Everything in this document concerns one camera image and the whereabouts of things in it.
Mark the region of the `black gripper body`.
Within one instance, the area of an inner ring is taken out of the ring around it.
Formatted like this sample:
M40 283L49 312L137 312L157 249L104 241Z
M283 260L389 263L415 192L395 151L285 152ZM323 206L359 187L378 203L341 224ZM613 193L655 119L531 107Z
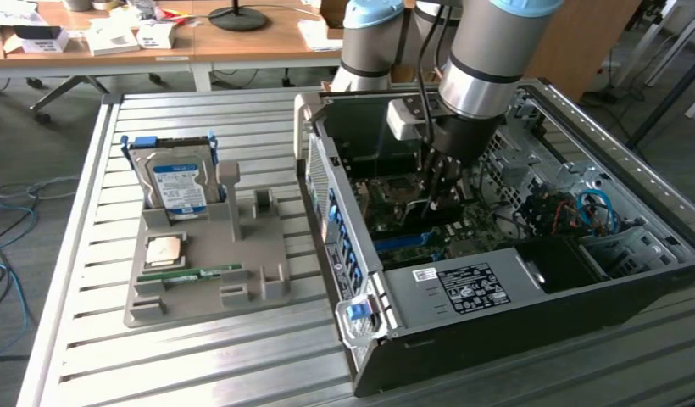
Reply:
M503 122L502 114L489 119L457 114L439 116L433 121L433 137L427 144L462 164L473 164L485 154Z

